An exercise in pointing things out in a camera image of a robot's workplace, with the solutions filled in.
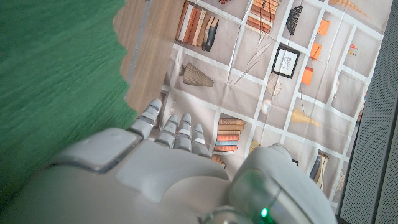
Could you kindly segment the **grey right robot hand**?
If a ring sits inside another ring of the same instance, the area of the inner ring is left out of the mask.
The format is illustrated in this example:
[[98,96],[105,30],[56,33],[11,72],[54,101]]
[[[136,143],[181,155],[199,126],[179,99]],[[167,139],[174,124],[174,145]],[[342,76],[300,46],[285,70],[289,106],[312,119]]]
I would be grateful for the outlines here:
[[156,99],[129,128],[105,129],[54,156],[1,212],[1,222],[336,222],[283,145],[255,148],[229,177],[189,114],[170,117],[149,139],[161,107]]

